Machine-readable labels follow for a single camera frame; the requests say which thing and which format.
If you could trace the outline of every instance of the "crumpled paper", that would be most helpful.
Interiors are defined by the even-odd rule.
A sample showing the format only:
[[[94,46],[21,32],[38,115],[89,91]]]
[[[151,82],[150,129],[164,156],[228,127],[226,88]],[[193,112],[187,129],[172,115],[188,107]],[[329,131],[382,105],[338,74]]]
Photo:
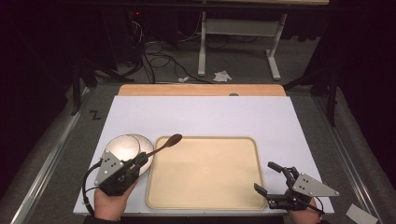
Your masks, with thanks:
[[[218,82],[227,82],[228,79],[232,80],[226,71],[215,73],[215,76],[213,80]]]

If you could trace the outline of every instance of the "wooden tray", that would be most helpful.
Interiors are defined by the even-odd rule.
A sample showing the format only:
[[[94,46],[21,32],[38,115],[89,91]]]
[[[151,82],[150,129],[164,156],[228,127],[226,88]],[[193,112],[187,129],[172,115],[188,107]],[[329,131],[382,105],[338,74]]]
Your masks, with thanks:
[[[168,137],[157,141],[162,146]],[[249,137],[183,137],[154,156],[147,204],[154,209],[260,210],[266,205],[256,144]]]

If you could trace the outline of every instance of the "gray floor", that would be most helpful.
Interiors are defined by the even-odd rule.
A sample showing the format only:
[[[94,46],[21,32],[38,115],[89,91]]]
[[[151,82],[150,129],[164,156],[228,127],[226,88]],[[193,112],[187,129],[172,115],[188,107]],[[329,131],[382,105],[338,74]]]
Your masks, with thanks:
[[[251,42],[252,37],[235,37],[234,44],[223,48],[221,40],[211,40],[207,49],[206,76],[213,81],[214,73],[227,71],[232,80],[227,83],[278,83],[286,84],[304,73],[317,41],[298,42],[296,39],[282,40],[276,52],[276,61],[282,79],[271,78],[262,46],[270,46],[267,38]],[[178,47],[162,43],[165,53],[172,55],[190,75],[197,73],[198,46],[196,42],[186,42]],[[152,45],[147,52],[156,52],[159,45]],[[164,58],[152,61],[157,66],[166,64]],[[127,68],[120,65],[120,70]],[[185,77],[184,71],[169,63],[154,69],[157,82],[177,82]],[[131,76],[136,82],[149,83],[144,69]],[[37,195],[38,201],[29,214],[29,223],[81,223],[83,217],[72,213],[80,189],[81,179],[91,162],[101,130],[106,121],[108,109],[120,83],[99,79],[99,85],[85,94],[85,104],[80,109],[78,120],[71,128],[72,102],[53,121],[46,133],[36,144],[25,164],[21,167],[6,196],[0,203],[0,223],[10,223],[21,206],[27,192],[32,187],[46,158],[56,148],[62,149],[56,169],[49,174],[50,180]],[[337,92],[335,110],[336,128],[330,127],[323,117],[325,98],[313,98],[309,86],[299,86],[287,94],[295,106],[306,140],[311,148],[319,172],[324,181],[341,192],[342,197],[332,198],[335,214],[327,216],[331,223],[354,223],[347,216],[349,206],[354,203],[380,217],[382,223],[396,223],[393,208],[396,194],[375,157],[361,135],[359,125],[351,116],[341,91]],[[92,110],[97,117],[92,119]]]

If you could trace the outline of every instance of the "white table surface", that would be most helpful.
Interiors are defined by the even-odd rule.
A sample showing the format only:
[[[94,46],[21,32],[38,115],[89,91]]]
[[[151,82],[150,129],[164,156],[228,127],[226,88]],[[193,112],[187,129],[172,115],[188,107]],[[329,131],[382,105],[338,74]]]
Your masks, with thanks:
[[[287,186],[285,176],[270,169],[268,161],[286,167],[295,166],[300,173],[321,181],[294,107],[286,96],[116,96],[90,167],[99,161],[113,138],[127,133],[146,136],[153,145],[158,138],[174,133],[248,136],[256,141],[269,194],[283,194]],[[89,176],[86,189],[93,187],[97,171]],[[260,211],[151,209],[146,204],[148,183],[149,169],[140,176],[128,200],[125,216],[268,216],[285,213],[268,206]],[[93,205],[93,190],[87,195]],[[320,199],[324,211],[333,213],[329,198]],[[74,213],[88,215],[81,193]]]

